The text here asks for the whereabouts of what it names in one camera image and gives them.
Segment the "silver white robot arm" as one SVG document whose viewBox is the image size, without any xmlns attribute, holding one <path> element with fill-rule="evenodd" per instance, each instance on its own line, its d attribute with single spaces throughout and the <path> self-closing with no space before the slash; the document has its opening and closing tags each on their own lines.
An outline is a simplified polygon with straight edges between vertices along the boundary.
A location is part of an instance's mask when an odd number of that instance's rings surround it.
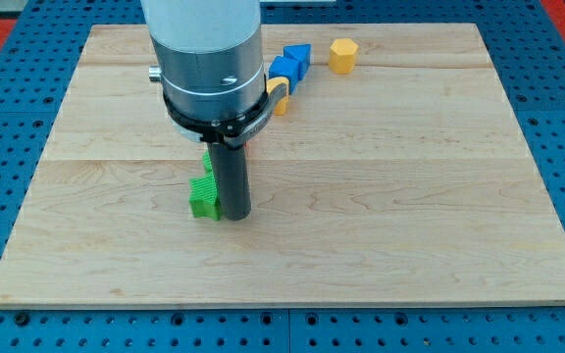
<svg viewBox="0 0 565 353">
<path fill-rule="evenodd" d="M 266 105 L 259 0 L 141 0 L 167 111 L 205 141 L 242 133 Z"/>
</svg>

